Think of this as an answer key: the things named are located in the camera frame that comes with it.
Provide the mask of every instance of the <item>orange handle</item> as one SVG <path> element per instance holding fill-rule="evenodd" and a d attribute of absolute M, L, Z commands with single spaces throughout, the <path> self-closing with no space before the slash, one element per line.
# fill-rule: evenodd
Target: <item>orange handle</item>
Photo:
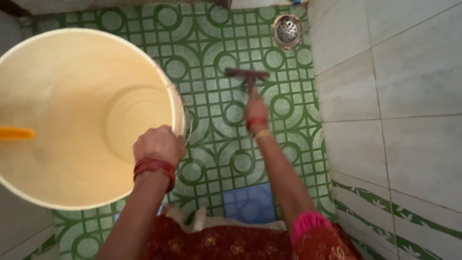
<path fill-rule="evenodd" d="M 32 139 L 34 137 L 35 132 L 32 129 L 0 126 L 0 141 Z"/>

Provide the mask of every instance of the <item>green patterned floor tile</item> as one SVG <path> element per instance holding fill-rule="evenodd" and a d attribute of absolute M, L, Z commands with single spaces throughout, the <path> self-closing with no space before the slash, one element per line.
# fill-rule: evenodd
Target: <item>green patterned floor tile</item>
<path fill-rule="evenodd" d="M 298 15 L 305 28 L 302 43 L 292 50 L 280 49 L 272 38 L 271 24 L 284 13 Z M 194 132 L 176 187 L 164 203 L 176 203 L 188 213 L 207 207 L 211 216 L 222 216 L 223 191 L 268 182 L 261 154 L 245 129 L 248 97 L 242 80 L 223 75 L 226 67 L 239 67 L 270 72 L 267 81 L 257 82 L 270 107 L 270 127 L 318 208 L 334 217 L 304 7 L 231 12 L 213 4 L 159 4 L 23 21 L 25 37 L 67 27 L 127 39 L 178 85 L 194 119 Z M 122 200 L 94 210 L 55 211 L 63 259 L 92 258 L 124 204 Z M 280 219 L 280 210 L 276 212 Z"/>

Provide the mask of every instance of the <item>pink sleeve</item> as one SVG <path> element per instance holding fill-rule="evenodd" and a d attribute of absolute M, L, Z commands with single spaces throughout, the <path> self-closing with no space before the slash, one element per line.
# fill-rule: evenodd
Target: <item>pink sleeve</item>
<path fill-rule="evenodd" d="M 317 211 L 305 211 L 300 214 L 292 225 L 291 241 L 292 245 L 308 230 L 314 227 L 325 226 L 332 227 L 332 224 L 321 213 Z"/>

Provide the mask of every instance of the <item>metal drain cover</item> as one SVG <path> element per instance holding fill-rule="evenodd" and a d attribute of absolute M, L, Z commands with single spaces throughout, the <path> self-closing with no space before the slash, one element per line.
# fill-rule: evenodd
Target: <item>metal drain cover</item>
<path fill-rule="evenodd" d="M 302 41 L 302 22 L 292 14 L 278 16 L 273 23 L 274 39 L 276 43 L 290 50 Z"/>

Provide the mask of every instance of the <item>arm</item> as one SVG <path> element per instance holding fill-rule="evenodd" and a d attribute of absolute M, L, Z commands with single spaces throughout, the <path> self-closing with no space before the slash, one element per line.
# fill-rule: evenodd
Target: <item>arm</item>
<path fill-rule="evenodd" d="M 245 118 L 247 121 L 252 118 L 268 118 L 268 108 L 257 95 L 255 88 L 250 92 Z M 254 124 L 249 129 L 253 135 L 262 130 L 268 130 L 268 124 Z M 274 137 L 264 136 L 256 141 L 263 154 L 269 182 L 276 192 L 287 230 L 290 232 L 293 221 L 300 213 L 307 210 L 316 211 L 316 207 Z"/>
<path fill-rule="evenodd" d="M 156 157 L 176 166 L 185 155 L 184 140 L 167 126 L 149 129 L 133 145 L 133 153 L 135 161 Z M 138 174 L 130 199 L 99 250 L 97 260 L 140 258 L 169 181 L 163 173 Z"/>

